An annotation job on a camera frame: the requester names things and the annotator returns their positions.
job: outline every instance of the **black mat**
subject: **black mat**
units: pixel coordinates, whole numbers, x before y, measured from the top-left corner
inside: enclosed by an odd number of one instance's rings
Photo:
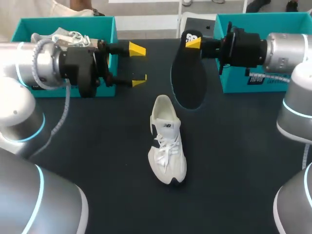
[[[149,74],[115,98],[73,99],[68,119],[44,153],[32,158],[81,187],[90,206],[87,234],[276,234],[273,199],[301,169],[304,145],[283,137],[276,117],[283,94],[224,95],[212,60],[204,105],[175,102],[170,68],[178,40],[137,40],[148,62],[119,60],[119,73]],[[167,94],[182,121],[187,181],[162,186],[149,163],[150,114]],[[63,99],[41,99],[47,121]]]

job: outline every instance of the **shoe tongue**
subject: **shoe tongue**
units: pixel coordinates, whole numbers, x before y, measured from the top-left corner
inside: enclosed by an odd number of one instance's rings
[[[164,138],[167,139],[175,139],[177,135],[179,134],[181,121],[175,120],[165,120],[165,119],[156,119],[156,129],[157,133],[161,134]]]

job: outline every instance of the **teal shoebox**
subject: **teal shoebox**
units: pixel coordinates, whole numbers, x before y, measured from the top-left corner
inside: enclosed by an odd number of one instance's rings
[[[77,31],[89,38],[101,39],[106,42],[118,42],[114,17],[61,17],[61,18],[22,18],[12,37],[14,41],[30,42],[33,33],[50,35],[59,27],[67,31]],[[109,70],[117,75],[117,55],[109,56]],[[101,86],[97,88],[97,97],[113,97],[115,86],[106,87],[103,79]],[[57,90],[31,90],[37,98],[64,97],[65,88]],[[71,97],[80,97],[78,88],[72,86]]]
[[[215,39],[226,35],[229,22],[244,28],[245,32],[258,33],[261,39],[266,39],[269,33],[312,34],[312,18],[308,13],[220,14],[215,21]],[[266,74],[262,66],[251,68],[251,72]],[[259,78],[261,80],[256,80],[255,84],[252,78],[245,76],[245,68],[241,67],[225,66],[220,79],[224,93],[278,92],[286,91],[288,86],[287,83],[269,78]]]

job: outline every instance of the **shoe insole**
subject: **shoe insole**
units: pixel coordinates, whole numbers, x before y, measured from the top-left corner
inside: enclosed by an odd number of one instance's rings
[[[185,48],[188,41],[202,37],[196,30],[187,30],[181,36],[181,43],[171,67],[171,84],[174,95],[181,106],[197,109],[207,91],[207,78],[201,62],[200,50]]]

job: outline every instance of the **gray metal cylinder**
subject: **gray metal cylinder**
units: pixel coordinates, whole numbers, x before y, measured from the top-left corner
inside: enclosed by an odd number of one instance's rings
[[[19,80],[25,86],[36,86],[32,75],[35,43],[0,43],[0,76]],[[44,45],[38,55],[38,75],[44,84],[58,87],[62,84],[59,73],[61,48],[54,43]]]
[[[311,234],[312,169],[310,165],[288,181],[277,193],[273,215],[280,234]]]
[[[0,78],[0,147],[29,157],[49,143],[51,129],[31,92],[17,80]]]
[[[75,184],[0,149],[0,230],[83,234],[88,203]]]
[[[296,65],[312,59],[312,36],[271,33],[263,69],[268,73],[291,74]]]
[[[277,118],[286,137],[312,144],[312,63],[296,66]]]

